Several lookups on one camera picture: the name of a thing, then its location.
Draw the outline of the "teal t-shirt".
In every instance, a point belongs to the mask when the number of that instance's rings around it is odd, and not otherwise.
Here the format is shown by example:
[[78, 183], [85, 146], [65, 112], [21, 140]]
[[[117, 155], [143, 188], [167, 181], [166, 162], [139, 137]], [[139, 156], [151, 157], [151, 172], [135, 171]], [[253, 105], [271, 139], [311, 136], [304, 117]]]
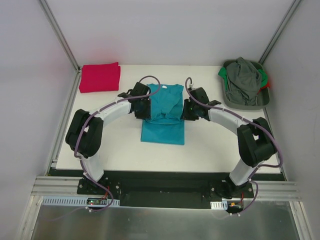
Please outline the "teal t-shirt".
[[163, 84], [158, 89], [157, 84], [148, 85], [156, 94], [149, 97], [151, 101], [150, 117], [142, 122], [142, 142], [184, 145], [185, 121], [183, 113], [183, 91], [180, 84]]

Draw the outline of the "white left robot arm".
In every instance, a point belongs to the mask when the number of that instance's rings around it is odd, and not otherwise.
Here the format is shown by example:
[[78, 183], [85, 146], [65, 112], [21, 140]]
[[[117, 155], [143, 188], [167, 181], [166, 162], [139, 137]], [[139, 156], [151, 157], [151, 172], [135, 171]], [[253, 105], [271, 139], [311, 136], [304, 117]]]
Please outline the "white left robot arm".
[[103, 128], [116, 119], [134, 113], [138, 119], [145, 120], [151, 115], [151, 89], [137, 82], [133, 89], [120, 93], [117, 98], [104, 107], [91, 112], [78, 109], [73, 115], [65, 136], [65, 142], [80, 160], [86, 178], [91, 179], [88, 188], [99, 195], [105, 191], [106, 183], [99, 160]]

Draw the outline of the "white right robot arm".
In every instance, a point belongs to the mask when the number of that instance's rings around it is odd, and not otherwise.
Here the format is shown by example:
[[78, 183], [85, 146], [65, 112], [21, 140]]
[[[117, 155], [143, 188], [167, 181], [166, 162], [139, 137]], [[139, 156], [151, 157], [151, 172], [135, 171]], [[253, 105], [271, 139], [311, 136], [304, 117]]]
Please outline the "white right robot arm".
[[269, 125], [263, 117], [249, 120], [225, 108], [219, 101], [209, 101], [202, 87], [189, 87], [186, 91], [189, 95], [183, 109], [186, 120], [203, 118], [221, 125], [237, 136], [240, 160], [225, 180], [226, 194], [237, 197], [258, 167], [277, 153]]

